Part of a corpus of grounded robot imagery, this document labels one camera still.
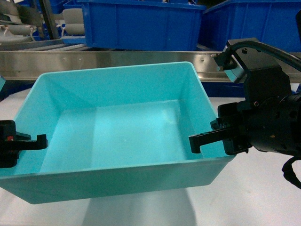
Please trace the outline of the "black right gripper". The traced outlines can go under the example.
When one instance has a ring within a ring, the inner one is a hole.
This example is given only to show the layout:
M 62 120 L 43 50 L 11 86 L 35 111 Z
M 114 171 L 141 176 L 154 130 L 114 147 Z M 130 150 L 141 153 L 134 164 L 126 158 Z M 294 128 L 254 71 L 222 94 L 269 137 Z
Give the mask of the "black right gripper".
M 250 147 L 262 152 L 301 154 L 301 95 L 269 97 L 257 106 L 247 101 L 218 106 L 212 131 L 189 136 L 192 153 L 200 147 L 223 142 L 227 155 L 248 153 Z

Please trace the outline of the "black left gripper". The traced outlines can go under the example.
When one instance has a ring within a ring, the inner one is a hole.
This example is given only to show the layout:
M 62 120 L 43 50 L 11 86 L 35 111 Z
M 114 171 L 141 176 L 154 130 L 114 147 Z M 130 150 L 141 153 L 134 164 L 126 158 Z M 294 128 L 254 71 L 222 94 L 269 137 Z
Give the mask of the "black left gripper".
M 16 135 L 16 124 L 13 120 L 0 121 L 0 167 L 16 166 L 19 151 L 42 150 L 48 147 L 46 134 L 37 135 L 35 140 L 30 135 Z

